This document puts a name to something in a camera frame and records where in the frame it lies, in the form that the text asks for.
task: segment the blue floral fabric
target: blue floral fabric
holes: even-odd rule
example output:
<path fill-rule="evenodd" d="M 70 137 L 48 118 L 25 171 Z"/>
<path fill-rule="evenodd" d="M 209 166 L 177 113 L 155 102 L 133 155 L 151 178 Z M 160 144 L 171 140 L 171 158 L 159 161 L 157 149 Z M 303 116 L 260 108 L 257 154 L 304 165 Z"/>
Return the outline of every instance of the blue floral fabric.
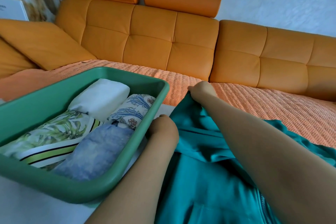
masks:
<path fill-rule="evenodd" d="M 108 121 L 119 121 L 135 130 L 144 118 L 155 98 L 147 94 L 132 94 L 108 118 Z"/>
<path fill-rule="evenodd" d="M 78 181 L 103 175 L 116 161 L 134 131 L 104 124 L 90 132 L 52 172 Z"/>

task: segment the tufted backrest cushion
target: tufted backrest cushion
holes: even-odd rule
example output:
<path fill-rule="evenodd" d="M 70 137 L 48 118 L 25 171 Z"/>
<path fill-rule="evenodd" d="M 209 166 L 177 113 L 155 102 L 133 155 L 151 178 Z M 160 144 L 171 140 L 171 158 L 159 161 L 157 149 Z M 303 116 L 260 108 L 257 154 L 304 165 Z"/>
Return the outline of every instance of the tufted backrest cushion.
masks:
<path fill-rule="evenodd" d="M 55 21 L 98 59 L 208 80 L 219 21 L 106 0 L 63 0 Z"/>
<path fill-rule="evenodd" d="M 209 81 L 336 101 L 336 38 L 222 20 Z"/>

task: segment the orange leather sofa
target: orange leather sofa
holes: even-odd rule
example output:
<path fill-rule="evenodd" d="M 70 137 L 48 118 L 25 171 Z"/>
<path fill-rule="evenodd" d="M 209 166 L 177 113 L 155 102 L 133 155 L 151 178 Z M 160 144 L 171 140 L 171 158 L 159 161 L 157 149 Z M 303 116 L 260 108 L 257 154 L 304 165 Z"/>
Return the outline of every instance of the orange leather sofa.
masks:
<path fill-rule="evenodd" d="M 221 0 L 138 2 L 62 0 L 55 24 L 0 20 L 0 78 L 96 59 L 336 101 L 336 38 L 218 21 Z"/>

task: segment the orange throw pillow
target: orange throw pillow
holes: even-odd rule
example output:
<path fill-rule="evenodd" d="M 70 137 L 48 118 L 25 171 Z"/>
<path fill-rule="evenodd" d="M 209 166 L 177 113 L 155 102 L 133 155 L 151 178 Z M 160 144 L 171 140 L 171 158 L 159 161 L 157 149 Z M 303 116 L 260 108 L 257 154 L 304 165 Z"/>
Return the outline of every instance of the orange throw pillow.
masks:
<path fill-rule="evenodd" d="M 2 19 L 0 36 L 45 70 L 83 60 L 97 59 L 62 29 L 50 22 Z"/>

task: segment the folded clothes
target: folded clothes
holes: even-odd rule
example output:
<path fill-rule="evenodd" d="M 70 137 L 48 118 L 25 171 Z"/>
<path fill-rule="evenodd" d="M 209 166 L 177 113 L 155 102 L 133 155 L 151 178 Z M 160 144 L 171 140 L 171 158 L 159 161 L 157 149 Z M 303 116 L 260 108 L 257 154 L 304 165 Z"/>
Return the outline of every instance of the folded clothes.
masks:
<path fill-rule="evenodd" d="M 135 130 L 144 118 L 155 98 L 147 94 L 132 94 L 108 118 L 108 121 L 119 121 Z"/>
<path fill-rule="evenodd" d="M 0 147 L 0 153 L 50 170 L 66 159 L 82 139 L 102 122 L 67 110 L 56 118 Z"/>
<path fill-rule="evenodd" d="M 129 92 L 129 86 L 121 82 L 99 79 L 75 97 L 68 109 L 104 122 L 127 99 Z"/>
<path fill-rule="evenodd" d="M 104 124 L 89 133 L 53 172 L 78 181 L 95 179 L 112 166 L 133 132 Z"/>

